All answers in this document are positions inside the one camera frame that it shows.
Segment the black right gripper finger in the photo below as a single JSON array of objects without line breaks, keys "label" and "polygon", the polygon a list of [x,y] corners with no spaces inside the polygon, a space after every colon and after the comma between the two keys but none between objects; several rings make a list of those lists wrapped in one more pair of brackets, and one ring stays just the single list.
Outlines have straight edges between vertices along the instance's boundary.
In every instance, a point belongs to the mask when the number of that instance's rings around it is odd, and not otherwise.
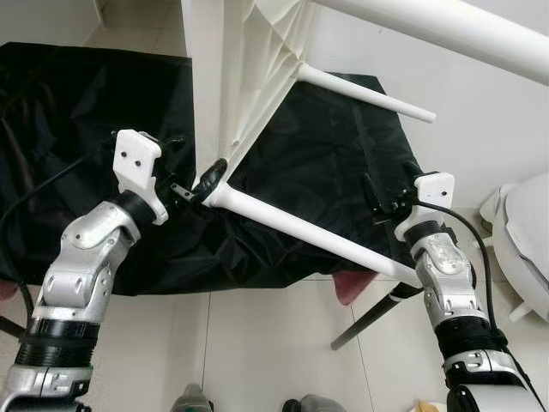
[{"label": "black right gripper finger", "polygon": [[372,216],[380,216],[383,212],[377,193],[374,191],[374,184],[369,173],[362,173],[361,176],[362,197],[364,198],[365,206],[370,211]]}]

